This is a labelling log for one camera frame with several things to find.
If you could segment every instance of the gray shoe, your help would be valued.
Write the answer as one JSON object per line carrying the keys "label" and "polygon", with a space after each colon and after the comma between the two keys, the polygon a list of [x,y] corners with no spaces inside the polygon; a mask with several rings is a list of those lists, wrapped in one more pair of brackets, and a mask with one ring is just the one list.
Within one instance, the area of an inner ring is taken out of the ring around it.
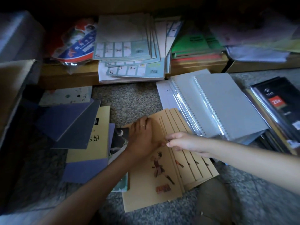
{"label": "gray shoe", "polygon": [[232,201],[226,186],[212,178],[199,187],[194,224],[232,225]]}

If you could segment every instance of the granite floor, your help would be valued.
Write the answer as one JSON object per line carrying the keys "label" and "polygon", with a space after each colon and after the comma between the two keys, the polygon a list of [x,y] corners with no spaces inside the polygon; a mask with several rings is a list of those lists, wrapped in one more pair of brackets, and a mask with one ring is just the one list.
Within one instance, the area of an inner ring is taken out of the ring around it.
{"label": "granite floor", "polygon": [[[300,88],[299,70],[277,70],[233,74],[239,85],[250,85],[277,75]],[[155,83],[105,85],[93,88],[93,98],[111,106],[111,122],[117,127],[162,109]],[[34,224],[49,210],[76,191],[80,185],[61,182],[67,151],[50,150],[38,131],[31,139],[20,178],[0,224]],[[300,196],[218,162],[217,177],[228,188],[234,202],[236,224],[299,224]],[[191,224],[198,189],[180,199],[124,213],[122,195],[111,193],[100,208],[108,224]]]}

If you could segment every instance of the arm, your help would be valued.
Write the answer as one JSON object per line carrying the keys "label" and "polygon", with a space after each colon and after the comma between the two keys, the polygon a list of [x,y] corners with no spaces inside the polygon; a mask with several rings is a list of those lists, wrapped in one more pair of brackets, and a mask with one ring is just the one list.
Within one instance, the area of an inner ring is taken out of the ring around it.
{"label": "arm", "polygon": [[245,146],[189,135],[184,132],[170,134],[167,145],[175,150],[183,148],[212,157],[235,168],[263,178],[294,193],[300,194],[300,158],[260,148]]}
{"label": "arm", "polygon": [[130,127],[126,149],[106,169],[51,210],[39,224],[88,224],[130,168],[162,144],[152,142],[151,119],[140,118]]}

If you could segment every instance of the person's left hand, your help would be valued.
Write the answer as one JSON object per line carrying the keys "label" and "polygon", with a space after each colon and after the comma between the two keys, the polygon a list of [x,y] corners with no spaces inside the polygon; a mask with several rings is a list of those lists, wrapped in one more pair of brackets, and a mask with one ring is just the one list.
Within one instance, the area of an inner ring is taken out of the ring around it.
{"label": "person's left hand", "polygon": [[137,159],[143,159],[155,149],[166,145],[165,142],[154,142],[152,139],[152,120],[143,116],[135,121],[129,129],[129,141],[125,151]]}

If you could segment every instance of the crescent moon illustration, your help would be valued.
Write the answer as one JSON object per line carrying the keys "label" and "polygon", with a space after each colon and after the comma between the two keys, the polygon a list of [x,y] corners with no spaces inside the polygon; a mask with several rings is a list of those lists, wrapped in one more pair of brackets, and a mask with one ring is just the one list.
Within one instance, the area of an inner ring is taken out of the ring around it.
{"label": "crescent moon illustration", "polygon": [[120,135],[118,135],[118,136],[123,136],[123,130],[121,130],[121,134],[120,134]]}

